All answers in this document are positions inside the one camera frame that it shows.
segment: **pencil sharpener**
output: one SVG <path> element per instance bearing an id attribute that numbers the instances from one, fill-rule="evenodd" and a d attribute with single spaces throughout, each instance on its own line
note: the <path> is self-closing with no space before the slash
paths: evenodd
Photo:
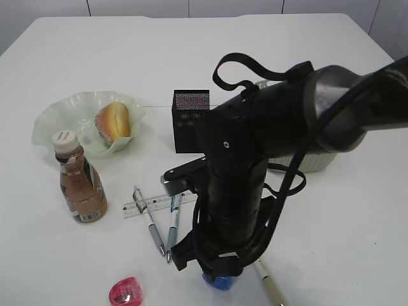
<path id="1" fill-rule="evenodd" d="M 109 302 L 112 306 L 140 306 L 143 295 L 136 277 L 128 277 L 113 285 L 109 292 Z"/>

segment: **ruler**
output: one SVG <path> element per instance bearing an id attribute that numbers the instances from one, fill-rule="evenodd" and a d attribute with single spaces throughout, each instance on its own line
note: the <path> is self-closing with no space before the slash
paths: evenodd
<path id="1" fill-rule="evenodd" d="M 190 203 L 197 200 L 197 194 L 194 194 L 191 191 L 184 191 L 181 193 L 181 195 L 181 204 Z M 171 197 L 169 197 L 167 194 L 144 200 L 147 203 L 150 212 L 166 208 L 170 209 Z M 134 217 L 136 215 L 140 215 L 136 202 L 133 201 L 122 205 L 123 218 Z"/>

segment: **black strap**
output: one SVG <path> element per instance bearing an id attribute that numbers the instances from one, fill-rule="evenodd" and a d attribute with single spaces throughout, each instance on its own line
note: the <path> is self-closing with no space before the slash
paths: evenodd
<path id="1" fill-rule="evenodd" d="M 214 71 L 214 74 L 212 75 L 212 80 L 214 81 L 214 83 L 216 83 L 220 88 L 224 89 L 225 91 L 233 91 L 238 86 L 244 86 L 248 91 L 252 91 L 254 90 L 254 87 L 258 87 L 254 85 L 251 81 L 248 81 L 248 80 L 244 80 L 236 84 L 229 84 L 223 81 L 218 75 L 218 68 L 220 68 L 221 65 L 224 64 L 225 62 L 239 62 L 243 64 L 244 66 L 248 67 L 249 69 L 251 69 L 253 72 L 255 72 L 260 77 L 265 78 L 267 80 L 271 80 L 271 81 L 285 81 L 286 80 L 285 73 L 277 73 L 277 72 L 267 70 L 260 63 L 258 63 L 252 57 L 246 54 L 230 53 L 230 54 L 225 55 L 219 61 Z"/>
<path id="2" fill-rule="evenodd" d="M 212 75 L 212 80 L 216 83 L 220 88 L 224 89 L 225 91 L 233 91 L 238 86 L 244 86 L 245 90 L 241 92 L 241 96 L 246 98 L 250 94 L 255 91 L 259 90 L 257 85 L 254 85 L 251 81 L 244 80 L 239 83 L 229 84 L 222 80 L 218 75 L 218 68 L 221 67 L 222 64 L 225 62 L 239 62 L 243 64 L 245 67 L 251 69 L 255 74 L 259 75 L 262 78 L 265 78 L 269 81 L 288 81 L 288 83 L 297 82 L 304 77 L 306 77 L 310 72 L 312 72 L 313 65 L 310 61 L 301 62 L 296 66 L 292 67 L 291 69 L 287 70 L 285 73 L 278 73 L 267 70 L 264 66 L 260 63 L 255 61 L 252 57 L 242 54 L 242 53 L 230 53 L 225 55 L 218 63 L 217 67 L 215 68 L 214 74 Z"/>
<path id="3" fill-rule="evenodd" d="M 270 170 L 278 170 L 278 171 L 283 171 L 283 172 L 287 172 L 287 170 L 289 169 L 289 167 L 284 166 L 283 164 L 273 164 L 273 163 L 268 163 L 268 169 Z M 295 188 L 292 188 L 289 190 L 288 192 L 288 196 L 292 196 L 296 193 L 299 193 L 305 186 L 306 186 L 306 176 L 303 172 L 297 170 L 296 171 L 296 175 L 298 175 L 299 177 L 301 177 L 303 180 L 302 182 L 297 185 Z M 269 185 L 264 184 L 263 186 L 264 188 L 266 188 L 271 194 L 273 194 L 275 197 L 279 194 L 278 191 L 273 190 Z"/>

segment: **bun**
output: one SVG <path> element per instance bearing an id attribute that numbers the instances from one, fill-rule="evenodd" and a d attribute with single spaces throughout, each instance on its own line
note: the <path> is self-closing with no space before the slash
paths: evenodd
<path id="1" fill-rule="evenodd" d="M 122 102 L 112 102 L 95 116 L 95 126 L 108 145 L 118 137 L 130 136 L 129 110 Z"/>

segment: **wavy glass bowl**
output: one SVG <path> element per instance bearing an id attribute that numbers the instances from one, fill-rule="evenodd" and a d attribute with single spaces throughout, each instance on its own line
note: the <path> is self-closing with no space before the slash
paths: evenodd
<path id="1" fill-rule="evenodd" d="M 109 146 L 96 129 L 96 114 L 111 102 L 123 102 L 129 110 L 130 137 L 119 137 Z M 62 130 L 70 129 L 89 156 L 108 157 L 123 149 L 140 131 L 140 119 L 146 115 L 142 106 L 125 94 L 114 91 L 79 92 L 47 107 L 35 120 L 31 142 L 53 150 L 51 138 Z"/>

